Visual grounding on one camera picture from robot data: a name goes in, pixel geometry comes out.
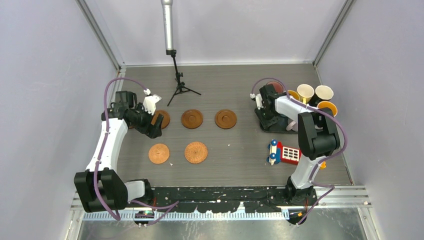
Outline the pink floral mug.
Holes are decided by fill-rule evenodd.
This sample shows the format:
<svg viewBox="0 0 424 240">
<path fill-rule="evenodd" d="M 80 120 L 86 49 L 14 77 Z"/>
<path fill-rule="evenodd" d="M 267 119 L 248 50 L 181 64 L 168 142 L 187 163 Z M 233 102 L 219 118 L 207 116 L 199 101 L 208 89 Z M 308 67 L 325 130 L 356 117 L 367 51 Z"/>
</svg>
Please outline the pink floral mug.
<svg viewBox="0 0 424 240">
<path fill-rule="evenodd" d="M 281 83 L 277 82 L 277 81 L 269 81 L 266 83 L 266 85 L 271 85 L 274 87 L 275 92 L 278 94 L 282 94 L 284 92 L 284 87 Z"/>
</svg>

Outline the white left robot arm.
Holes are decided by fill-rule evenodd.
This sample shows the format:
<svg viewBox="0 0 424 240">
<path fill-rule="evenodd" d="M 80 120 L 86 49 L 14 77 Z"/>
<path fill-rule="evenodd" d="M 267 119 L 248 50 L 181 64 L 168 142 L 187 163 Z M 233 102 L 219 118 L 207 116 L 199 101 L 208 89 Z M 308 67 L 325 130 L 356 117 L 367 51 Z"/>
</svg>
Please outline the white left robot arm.
<svg viewBox="0 0 424 240">
<path fill-rule="evenodd" d="M 117 164 L 125 135 L 130 127 L 150 139 L 162 135 L 163 116 L 154 119 L 156 104 L 162 99 L 145 91 L 143 102 L 131 91 L 118 91 L 115 101 L 101 114 L 101 134 L 95 152 L 85 171 L 77 172 L 74 185 L 87 213 L 123 210 L 135 200 L 141 207 L 153 202 L 153 191 L 147 179 L 123 182 Z"/>
</svg>

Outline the blue mug yellow inside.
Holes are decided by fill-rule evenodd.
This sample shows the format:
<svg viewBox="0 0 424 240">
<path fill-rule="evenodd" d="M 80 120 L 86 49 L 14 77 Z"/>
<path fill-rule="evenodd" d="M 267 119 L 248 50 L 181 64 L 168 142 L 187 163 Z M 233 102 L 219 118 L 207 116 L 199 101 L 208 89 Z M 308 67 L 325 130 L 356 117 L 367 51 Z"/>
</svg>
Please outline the blue mug yellow inside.
<svg viewBox="0 0 424 240">
<path fill-rule="evenodd" d="M 300 96 L 299 96 L 299 94 L 298 94 L 296 91 L 294 91 L 294 90 L 288 90 L 287 92 L 288 92 L 288 93 L 289 93 L 289 95 L 290 95 L 291 97 L 293 97 L 295 100 L 297 100 L 297 101 L 299 101 L 299 100 L 300 100 Z"/>
</svg>

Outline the smooth orange round coaster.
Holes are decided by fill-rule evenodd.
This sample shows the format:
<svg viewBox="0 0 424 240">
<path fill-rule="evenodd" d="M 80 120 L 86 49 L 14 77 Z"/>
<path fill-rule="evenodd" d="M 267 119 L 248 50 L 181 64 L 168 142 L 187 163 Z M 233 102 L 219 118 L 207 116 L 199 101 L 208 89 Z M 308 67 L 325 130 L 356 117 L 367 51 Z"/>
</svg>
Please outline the smooth orange round coaster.
<svg viewBox="0 0 424 240">
<path fill-rule="evenodd" d="M 167 145 L 158 143 L 153 145 L 148 151 L 148 158 L 154 164 L 162 164 L 170 157 L 170 150 Z"/>
</svg>

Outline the dark wooden round coaster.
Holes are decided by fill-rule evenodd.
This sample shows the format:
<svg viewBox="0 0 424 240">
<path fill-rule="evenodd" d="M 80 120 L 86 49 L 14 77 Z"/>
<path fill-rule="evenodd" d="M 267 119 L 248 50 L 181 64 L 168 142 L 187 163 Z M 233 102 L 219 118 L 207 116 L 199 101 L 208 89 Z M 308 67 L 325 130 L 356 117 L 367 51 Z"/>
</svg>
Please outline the dark wooden round coaster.
<svg viewBox="0 0 424 240">
<path fill-rule="evenodd" d="M 181 115 L 181 124 L 187 129 L 196 129 L 202 125 L 203 119 L 199 110 L 189 109 Z"/>
</svg>

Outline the woven rattan round coaster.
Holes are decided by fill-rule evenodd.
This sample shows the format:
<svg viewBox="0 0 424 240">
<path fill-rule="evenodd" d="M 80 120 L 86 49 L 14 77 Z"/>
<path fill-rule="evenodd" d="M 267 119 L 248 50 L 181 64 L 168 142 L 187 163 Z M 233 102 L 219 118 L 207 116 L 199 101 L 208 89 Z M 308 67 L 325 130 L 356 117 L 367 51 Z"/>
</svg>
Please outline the woven rattan round coaster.
<svg viewBox="0 0 424 240">
<path fill-rule="evenodd" d="M 199 164 L 208 156 L 207 146 L 199 141 L 189 143 L 184 150 L 184 157 L 191 164 Z"/>
</svg>

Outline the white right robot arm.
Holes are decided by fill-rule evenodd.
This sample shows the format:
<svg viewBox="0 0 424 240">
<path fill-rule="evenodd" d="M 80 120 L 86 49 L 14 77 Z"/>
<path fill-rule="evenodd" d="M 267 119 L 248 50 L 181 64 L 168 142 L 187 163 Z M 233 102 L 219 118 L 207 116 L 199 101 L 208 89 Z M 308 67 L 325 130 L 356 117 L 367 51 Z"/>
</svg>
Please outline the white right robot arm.
<svg viewBox="0 0 424 240">
<path fill-rule="evenodd" d="M 321 164 L 340 147 L 337 130 L 340 124 L 330 108 L 318 108 L 323 100 L 316 91 L 308 84 L 301 84 L 296 90 L 299 99 L 295 99 L 287 92 L 277 93 L 273 85 L 264 85 L 258 94 L 251 92 L 249 95 L 256 102 L 254 112 L 264 131 L 286 133 L 290 123 L 297 125 L 301 155 L 287 180 L 285 192 L 291 205 L 299 205 L 305 199 L 305 190 L 312 188 Z"/>
</svg>

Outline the brown wooden coaster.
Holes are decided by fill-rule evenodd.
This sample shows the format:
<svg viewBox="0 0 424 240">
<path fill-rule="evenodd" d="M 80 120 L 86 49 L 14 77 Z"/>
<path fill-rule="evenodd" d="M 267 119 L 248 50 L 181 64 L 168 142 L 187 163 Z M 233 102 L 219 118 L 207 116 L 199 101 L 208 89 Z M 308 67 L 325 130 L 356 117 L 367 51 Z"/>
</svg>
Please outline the brown wooden coaster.
<svg viewBox="0 0 424 240">
<path fill-rule="evenodd" d="M 152 118 L 152 121 L 151 121 L 152 125 L 154 125 L 156 123 L 156 120 L 157 120 L 159 115 L 163 116 L 163 119 L 162 119 L 162 122 L 161 122 L 161 129 L 163 130 L 169 125 L 171 118 L 170 118 L 170 115 L 167 111 L 156 110 L 155 113 L 154 113 L 154 116 Z"/>
<path fill-rule="evenodd" d="M 232 110 L 222 109 L 215 114 L 214 121 L 221 129 L 231 129 L 237 123 L 237 115 Z"/>
</svg>

